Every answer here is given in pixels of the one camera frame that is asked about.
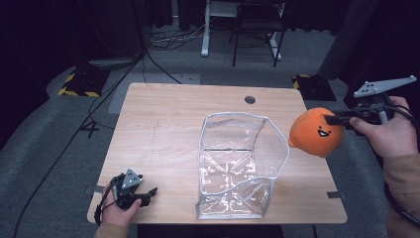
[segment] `clear plastic bag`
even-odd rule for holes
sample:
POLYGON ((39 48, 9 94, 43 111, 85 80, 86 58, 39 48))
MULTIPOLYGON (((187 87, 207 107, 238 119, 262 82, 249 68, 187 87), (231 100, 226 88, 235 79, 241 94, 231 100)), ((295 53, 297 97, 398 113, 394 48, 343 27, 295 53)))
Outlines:
POLYGON ((286 139, 269 118, 208 115, 199 143, 197 218, 263 218, 288 155, 286 139))

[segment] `table top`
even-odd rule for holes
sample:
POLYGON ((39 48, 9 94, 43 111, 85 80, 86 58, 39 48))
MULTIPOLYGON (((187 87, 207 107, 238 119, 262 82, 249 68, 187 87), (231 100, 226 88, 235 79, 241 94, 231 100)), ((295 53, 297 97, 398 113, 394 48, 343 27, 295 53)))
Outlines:
MULTIPOLYGON (((294 120, 306 111, 299 91, 186 84, 132 83, 105 158, 98 185, 132 169, 144 181, 136 193, 158 187, 134 223, 149 224, 286 224, 344 223, 347 214, 325 160, 290 149, 263 219, 197 220, 199 198, 198 142, 206 115, 247 112, 266 116, 288 138, 294 120), (256 102, 249 104, 245 97, 256 102)), ((87 217, 101 193, 95 192, 87 217)))

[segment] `human hand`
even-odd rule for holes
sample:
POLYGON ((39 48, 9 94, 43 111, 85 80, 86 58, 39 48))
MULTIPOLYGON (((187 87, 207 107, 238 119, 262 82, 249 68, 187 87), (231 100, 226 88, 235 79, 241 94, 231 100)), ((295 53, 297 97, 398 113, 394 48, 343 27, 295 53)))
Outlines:
MULTIPOLYGON (((392 105, 401 105, 408 108, 405 98, 389 98, 392 105)), ((395 112, 391 120, 381 125, 371 125, 356 117, 350 119, 350 124, 367 136, 372 148, 382 158, 418 153, 416 130, 411 122, 399 113, 395 112)))
MULTIPOLYGON (((103 193, 111 184, 104 187, 103 193)), ((122 227, 129 227, 133 216, 137 213, 142 203, 141 199, 137 199, 128 210, 121 209, 114 198, 114 191, 111 188, 105 198, 102 211, 102 222, 119 225, 122 227)))

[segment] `black chair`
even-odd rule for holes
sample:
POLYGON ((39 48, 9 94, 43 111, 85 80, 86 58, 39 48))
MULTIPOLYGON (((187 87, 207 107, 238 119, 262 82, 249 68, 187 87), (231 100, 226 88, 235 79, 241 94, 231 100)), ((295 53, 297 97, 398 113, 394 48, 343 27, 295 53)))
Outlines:
POLYGON ((275 47, 269 45, 269 40, 274 36, 274 33, 280 33, 273 66, 277 65, 281 43, 287 30, 284 24, 285 13, 279 10, 283 9, 282 7, 286 2, 290 2, 290 0, 243 0, 240 3, 235 27, 229 39, 229 42, 231 42, 233 35, 236 35, 233 66, 236 63, 238 48, 261 47, 256 45, 239 45, 238 41, 241 34, 269 34, 265 40, 270 49, 272 49, 275 47))

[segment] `orange plush toy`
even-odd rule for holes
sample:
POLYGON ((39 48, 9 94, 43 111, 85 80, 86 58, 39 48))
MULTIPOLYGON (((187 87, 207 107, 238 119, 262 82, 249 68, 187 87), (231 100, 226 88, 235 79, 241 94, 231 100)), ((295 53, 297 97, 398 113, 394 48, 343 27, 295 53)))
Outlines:
POLYGON ((331 111, 317 107, 300 115, 290 128, 288 145, 310 155, 326 158, 343 139, 344 127, 329 125, 325 116, 331 111))

